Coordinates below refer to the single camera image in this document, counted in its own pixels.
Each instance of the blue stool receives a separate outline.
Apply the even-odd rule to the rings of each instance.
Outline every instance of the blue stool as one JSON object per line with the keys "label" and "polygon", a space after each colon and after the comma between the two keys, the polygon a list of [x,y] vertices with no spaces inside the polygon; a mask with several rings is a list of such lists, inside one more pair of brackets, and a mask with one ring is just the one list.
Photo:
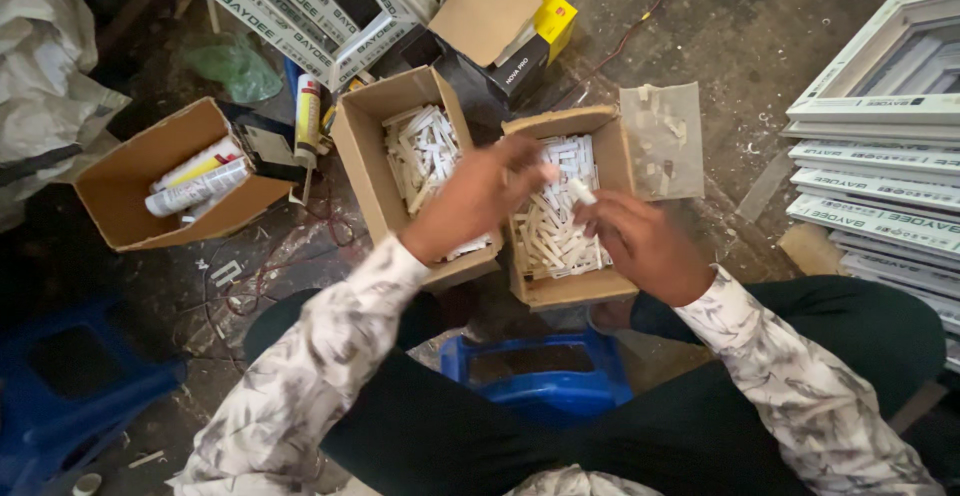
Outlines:
{"label": "blue stool", "polygon": [[[471,360],[479,355],[553,345],[582,347],[589,355],[593,370],[534,372],[490,383],[471,382]],[[477,345],[465,343],[462,336],[454,336],[440,346],[439,369],[448,378],[493,402],[504,404],[525,419],[553,428],[578,425],[634,396],[617,353],[617,342],[593,329]]]}
{"label": "blue stool", "polygon": [[35,496],[85,466],[186,378],[152,364],[107,323],[113,299],[39,318],[0,339],[0,496]]}

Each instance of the electrical wire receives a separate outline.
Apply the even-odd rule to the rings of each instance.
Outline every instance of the electrical wire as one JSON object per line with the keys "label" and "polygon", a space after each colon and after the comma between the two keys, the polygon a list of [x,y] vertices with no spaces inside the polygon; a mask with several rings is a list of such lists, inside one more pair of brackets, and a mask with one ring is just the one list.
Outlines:
{"label": "electrical wire", "polygon": [[597,64],[596,66],[594,66],[593,70],[591,70],[588,74],[583,76],[575,85],[573,85],[573,87],[570,88],[570,92],[568,92],[563,98],[559,99],[557,103],[554,104],[550,109],[556,108],[561,102],[565,101],[567,98],[570,98],[570,95],[573,94],[573,91],[577,90],[577,88],[580,85],[582,85],[584,82],[592,78],[601,68],[604,67],[605,64],[610,62],[614,57],[620,55],[620,52],[623,51],[623,46],[627,43],[627,40],[630,39],[630,36],[634,33],[634,31],[639,29],[641,25],[643,25],[644,21],[650,19],[650,16],[654,13],[657,7],[660,6],[662,1],[663,0],[656,0],[653,8],[647,11],[647,13],[643,14],[643,17],[637,23],[634,23],[632,26],[630,26],[630,29],[628,29],[627,32],[623,35],[623,39],[620,40],[620,45],[619,47],[616,48],[616,51],[609,54],[609,56],[607,56],[605,60],[602,60],[600,64]]}
{"label": "electrical wire", "polygon": [[[266,275],[266,273],[269,273],[270,271],[274,271],[274,270],[276,270],[276,269],[282,269],[282,268],[285,268],[285,267],[290,267],[290,266],[292,266],[292,265],[297,265],[297,264],[300,264],[300,263],[306,263],[306,262],[308,262],[308,261],[311,261],[311,260],[314,260],[314,259],[318,259],[318,258],[323,257],[323,256],[327,256],[327,255],[329,255],[329,254],[331,254],[331,253],[333,253],[333,252],[336,252],[337,250],[339,250],[339,249],[341,249],[341,248],[343,248],[343,247],[347,247],[347,246],[350,246],[351,244],[354,244],[354,242],[355,242],[357,239],[362,238],[362,237],[366,236],[367,234],[369,234],[369,232],[363,232],[362,234],[357,235],[357,234],[354,232],[354,228],[353,228],[346,220],[342,219],[342,217],[341,217],[339,214],[337,214],[337,213],[334,211],[334,209],[333,209],[333,198],[332,198],[332,188],[330,188],[330,185],[329,185],[329,184],[327,185],[326,197],[323,198],[322,201],[323,201],[323,204],[324,204],[324,206],[325,206],[325,214],[326,214],[326,216],[320,216],[318,213],[316,213],[316,212],[314,212],[313,210],[311,210],[310,208],[304,206],[303,209],[307,212],[307,215],[308,215],[308,216],[307,216],[307,220],[304,221],[304,222],[302,222],[302,223],[300,223],[300,224],[297,224],[296,226],[294,226],[294,227],[290,230],[290,232],[287,232],[287,234],[283,236],[283,238],[282,238],[281,241],[275,243],[275,244],[270,248],[270,252],[267,254],[266,257],[264,257],[263,262],[260,264],[260,266],[258,267],[258,269],[257,269],[255,272],[250,273],[250,274],[247,274],[247,275],[244,276],[244,277],[239,277],[239,278],[234,279],[233,281],[231,281],[230,284],[223,290],[223,292],[222,292],[222,294],[221,294],[220,296],[213,297],[213,298],[208,298],[208,295],[207,295],[207,280],[208,280],[208,275],[209,275],[209,273],[210,273],[210,269],[214,268],[213,262],[216,260],[216,257],[217,257],[217,255],[220,253],[221,249],[222,249],[226,244],[229,244],[231,241],[233,241],[234,238],[236,238],[237,236],[239,236],[241,233],[246,232],[246,230],[248,230],[248,229],[250,228],[250,226],[252,226],[252,225],[255,224],[256,222],[259,222],[261,219],[263,219],[264,217],[266,217],[268,214],[271,214],[272,212],[274,212],[274,211],[277,210],[278,208],[283,208],[283,206],[278,206],[278,207],[275,207],[275,208],[271,209],[271,210],[268,211],[267,213],[265,213],[265,214],[261,215],[260,217],[258,217],[258,219],[253,220],[252,222],[250,222],[249,224],[247,224],[246,227],[243,228],[242,230],[239,230],[239,231],[237,231],[237,232],[234,232],[234,233],[231,234],[229,237],[227,237],[222,243],[220,243],[220,245],[217,246],[217,249],[213,252],[213,255],[210,256],[210,265],[207,267],[207,269],[205,269],[205,270],[203,271],[202,284],[201,284],[201,286],[200,286],[200,289],[201,289],[201,291],[202,291],[202,293],[203,293],[203,301],[202,301],[202,303],[200,303],[199,305],[196,305],[196,306],[191,306],[191,307],[186,308],[186,309],[184,309],[184,310],[181,310],[181,311],[179,311],[179,312],[177,313],[177,314],[182,314],[182,313],[185,313],[185,312],[188,312],[188,311],[191,311],[191,310],[196,310],[196,309],[198,309],[198,308],[202,308],[202,309],[203,309],[203,317],[206,319],[206,324],[207,324],[207,326],[210,328],[210,331],[213,332],[213,335],[214,335],[215,339],[218,340],[218,342],[220,342],[221,346],[225,349],[226,354],[228,355],[230,362],[231,362],[231,363],[233,364],[233,366],[234,366],[234,369],[236,369],[236,371],[237,371],[238,373],[240,373],[240,374],[243,374],[243,372],[244,372],[243,369],[240,367],[240,365],[238,364],[236,358],[234,357],[234,354],[233,354],[233,352],[232,352],[232,350],[231,350],[230,345],[227,344],[227,342],[226,342],[225,340],[223,340],[222,336],[220,335],[220,331],[217,329],[216,325],[214,325],[214,323],[213,323],[213,318],[210,316],[210,303],[214,303],[214,302],[217,302],[217,301],[223,301],[224,305],[226,306],[226,309],[229,310],[230,312],[232,312],[234,315],[237,315],[237,316],[240,316],[240,317],[246,317],[246,316],[252,314],[255,310],[257,310],[257,307],[258,307],[258,304],[259,304],[259,300],[260,300],[261,297],[266,298],[266,299],[268,299],[268,300],[270,300],[270,301],[273,301],[273,302],[276,302],[276,301],[277,301],[277,300],[274,299],[273,297],[270,297],[270,296],[268,296],[268,295],[266,295],[266,294],[264,294],[264,293],[262,292],[262,289],[263,289],[263,277]],[[330,233],[330,238],[333,240],[333,243],[334,243],[336,246],[335,246],[334,248],[332,248],[332,249],[322,251],[322,252],[320,252],[319,254],[316,254],[316,255],[314,255],[314,256],[308,256],[308,257],[296,259],[296,260],[293,260],[293,261],[286,261],[286,262],[284,262],[284,263],[279,263],[279,264],[276,264],[276,265],[267,265],[267,262],[270,261],[270,258],[273,257],[273,255],[274,255],[274,253],[277,251],[277,249],[279,249],[279,248],[287,241],[287,239],[290,237],[290,235],[293,234],[293,232],[297,231],[297,230],[300,228],[300,226],[305,226],[308,222],[311,222],[311,221],[317,221],[317,222],[320,222],[320,223],[326,223],[327,230],[328,230],[329,233]],[[337,232],[336,232],[336,229],[334,228],[335,225],[343,226],[343,227],[346,229],[346,231],[348,232],[348,235],[349,235],[349,237],[348,237],[347,240],[345,240],[345,241],[341,241],[341,240],[340,240],[340,238],[339,238],[339,236],[338,236],[338,234],[337,234]],[[230,294],[230,290],[234,287],[235,284],[238,284],[238,283],[241,283],[241,282],[243,282],[243,281],[246,281],[247,279],[249,279],[249,278],[251,278],[251,277],[256,277],[256,283],[255,283],[255,285],[254,285],[254,293],[234,293],[234,294]],[[253,306],[250,307],[246,312],[238,311],[237,309],[234,308],[234,306],[231,305],[231,301],[232,301],[234,298],[236,298],[236,297],[253,297]]]}

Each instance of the shirt sleeve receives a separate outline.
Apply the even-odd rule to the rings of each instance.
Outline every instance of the shirt sleeve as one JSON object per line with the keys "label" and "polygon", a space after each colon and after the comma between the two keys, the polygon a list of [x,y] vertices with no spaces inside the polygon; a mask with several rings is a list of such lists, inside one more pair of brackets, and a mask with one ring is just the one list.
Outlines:
{"label": "shirt sleeve", "polygon": [[877,393],[836,355],[800,336],[722,267],[694,303],[675,308],[726,365],[818,494],[942,494],[920,457],[883,421]]}
{"label": "shirt sleeve", "polygon": [[318,445],[397,339],[402,309],[429,269],[393,236],[308,300],[194,438],[176,496],[313,494]]}

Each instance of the black pants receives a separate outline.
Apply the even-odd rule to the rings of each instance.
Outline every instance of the black pants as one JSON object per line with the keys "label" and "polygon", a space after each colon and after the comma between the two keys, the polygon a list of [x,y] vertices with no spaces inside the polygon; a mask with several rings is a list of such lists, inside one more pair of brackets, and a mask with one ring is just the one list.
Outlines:
{"label": "black pants", "polygon": [[[936,313],[869,281],[807,277],[747,286],[799,333],[843,359],[877,391],[890,418],[945,361]],[[317,290],[271,306],[246,335],[252,361],[297,320]],[[643,393],[584,426],[525,423],[403,351],[436,335],[436,300],[417,295],[397,347],[320,447],[385,496],[498,496],[536,472],[579,463],[675,494],[808,494],[777,441],[720,361]],[[633,305],[635,330],[698,343],[668,306]]]}

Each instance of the wrist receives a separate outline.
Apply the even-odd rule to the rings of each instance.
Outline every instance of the wrist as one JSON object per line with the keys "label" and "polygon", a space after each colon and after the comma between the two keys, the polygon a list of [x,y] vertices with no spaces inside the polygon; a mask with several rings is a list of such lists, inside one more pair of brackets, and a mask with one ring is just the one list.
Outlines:
{"label": "wrist", "polygon": [[689,287],[679,293],[669,305],[676,308],[678,306],[687,306],[700,300],[700,298],[714,286],[716,276],[716,269],[709,265],[704,267],[700,272],[694,273],[688,282]]}
{"label": "wrist", "polygon": [[450,251],[438,243],[438,235],[431,235],[420,220],[414,220],[396,238],[411,256],[424,265],[435,263]]}

